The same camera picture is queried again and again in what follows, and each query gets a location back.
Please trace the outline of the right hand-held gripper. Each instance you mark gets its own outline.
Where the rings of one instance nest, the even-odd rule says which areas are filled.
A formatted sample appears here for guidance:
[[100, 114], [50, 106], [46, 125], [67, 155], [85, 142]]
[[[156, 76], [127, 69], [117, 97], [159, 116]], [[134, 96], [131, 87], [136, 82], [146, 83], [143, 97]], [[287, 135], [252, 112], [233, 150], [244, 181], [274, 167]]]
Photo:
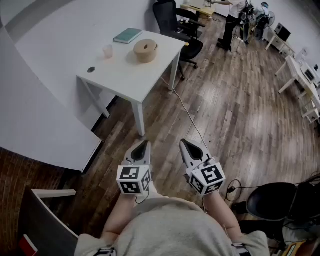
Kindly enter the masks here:
[[221, 164], [216, 162], [206, 146], [193, 140], [181, 139], [179, 148], [188, 183], [201, 196], [219, 190], [226, 177]]

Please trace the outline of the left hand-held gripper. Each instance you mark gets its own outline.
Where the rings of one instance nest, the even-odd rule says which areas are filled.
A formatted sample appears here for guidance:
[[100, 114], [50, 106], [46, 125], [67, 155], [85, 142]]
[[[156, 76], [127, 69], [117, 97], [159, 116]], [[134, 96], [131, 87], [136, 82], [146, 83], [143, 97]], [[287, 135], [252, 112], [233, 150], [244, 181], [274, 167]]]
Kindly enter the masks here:
[[151, 143], [148, 140], [134, 144], [117, 168], [116, 181], [122, 194], [147, 195], [152, 181]]

